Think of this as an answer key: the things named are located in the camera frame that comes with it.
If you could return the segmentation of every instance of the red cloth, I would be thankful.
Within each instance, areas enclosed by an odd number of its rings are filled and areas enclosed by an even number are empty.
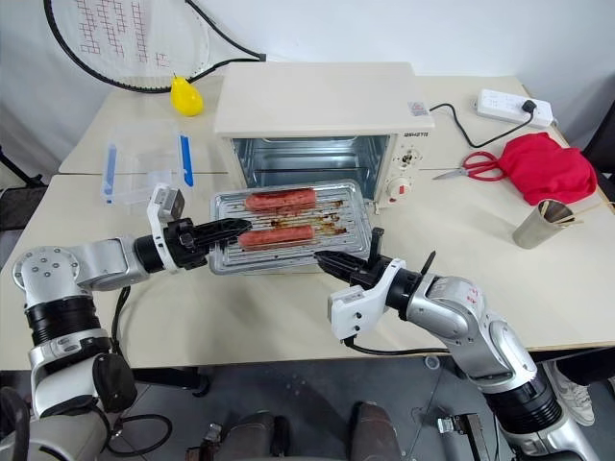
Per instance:
[[[596,172],[580,149],[562,148],[547,133],[508,142],[498,163],[530,205],[544,199],[571,204],[596,190]]]

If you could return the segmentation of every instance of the chair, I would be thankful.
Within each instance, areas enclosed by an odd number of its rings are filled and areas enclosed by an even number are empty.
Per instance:
[[[615,202],[615,101],[589,141],[583,155],[596,169],[598,186]]]
[[[0,162],[25,182],[23,187],[9,187],[0,193],[0,231],[23,230],[37,210],[47,190],[42,175],[30,178],[2,152]]]

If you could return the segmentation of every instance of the oven top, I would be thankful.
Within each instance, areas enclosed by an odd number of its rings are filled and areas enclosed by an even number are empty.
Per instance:
[[[265,137],[432,127],[407,62],[236,62],[227,69],[214,129]]]

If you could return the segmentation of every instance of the oven label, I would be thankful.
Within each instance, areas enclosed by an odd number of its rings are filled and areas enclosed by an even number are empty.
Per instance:
[[[421,103],[420,101],[409,101],[407,103],[407,106],[410,109],[410,112],[412,112],[412,115],[414,115],[415,117],[430,114],[425,107],[425,103]]]

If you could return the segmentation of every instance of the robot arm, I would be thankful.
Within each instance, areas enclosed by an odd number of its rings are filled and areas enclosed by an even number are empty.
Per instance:
[[[598,461],[513,328],[489,309],[482,291],[469,280],[429,273],[434,254],[420,273],[408,271],[404,261],[380,255],[382,234],[374,229],[368,261],[341,252],[315,254],[325,272],[353,285],[330,296],[333,334],[353,338],[394,308],[402,320],[447,346],[515,450],[528,456],[570,451],[583,461]]]
[[[165,269],[201,267],[212,245],[252,227],[241,219],[194,226],[181,219],[183,208],[179,190],[158,184],[147,209],[151,235],[38,247],[14,264],[35,345],[29,353],[36,418],[30,459],[94,459],[136,397],[130,367],[109,353],[111,341],[95,315],[92,292],[139,283]],[[9,459],[13,443],[13,436],[0,443],[0,460]]]

